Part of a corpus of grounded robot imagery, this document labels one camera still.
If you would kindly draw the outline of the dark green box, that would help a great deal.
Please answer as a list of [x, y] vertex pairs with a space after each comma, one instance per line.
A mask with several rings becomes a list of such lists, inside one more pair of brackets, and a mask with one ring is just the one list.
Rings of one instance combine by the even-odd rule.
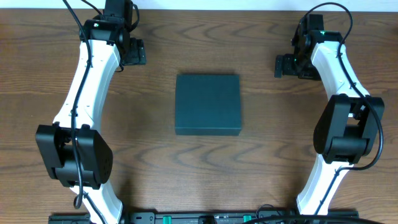
[[242, 130], [240, 80], [232, 74], [179, 74], [175, 133], [237, 136]]

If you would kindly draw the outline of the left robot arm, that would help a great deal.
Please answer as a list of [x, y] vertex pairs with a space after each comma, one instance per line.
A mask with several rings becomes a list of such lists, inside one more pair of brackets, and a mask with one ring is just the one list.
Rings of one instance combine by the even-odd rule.
[[106, 1], [85, 23], [72, 16], [79, 27], [78, 66], [60, 111], [51, 125], [38, 126], [35, 140], [49, 177], [76, 194], [73, 206], [86, 207], [88, 223], [129, 223], [109, 179], [113, 152], [101, 136], [101, 119], [113, 75], [146, 64], [143, 40], [131, 37], [139, 10], [130, 0]]

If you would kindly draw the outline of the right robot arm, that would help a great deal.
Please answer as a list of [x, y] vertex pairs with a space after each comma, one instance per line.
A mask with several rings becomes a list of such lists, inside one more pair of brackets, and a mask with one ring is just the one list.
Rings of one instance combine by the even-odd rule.
[[292, 38], [294, 51], [275, 58], [276, 78], [321, 81], [328, 103], [313, 132], [317, 154], [310, 177], [296, 198], [301, 215], [327, 215], [344, 176], [358, 170], [376, 138], [382, 138], [384, 102], [358, 80], [346, 54], [345, 36], [325, 30], [321, 14], [304, 15]]

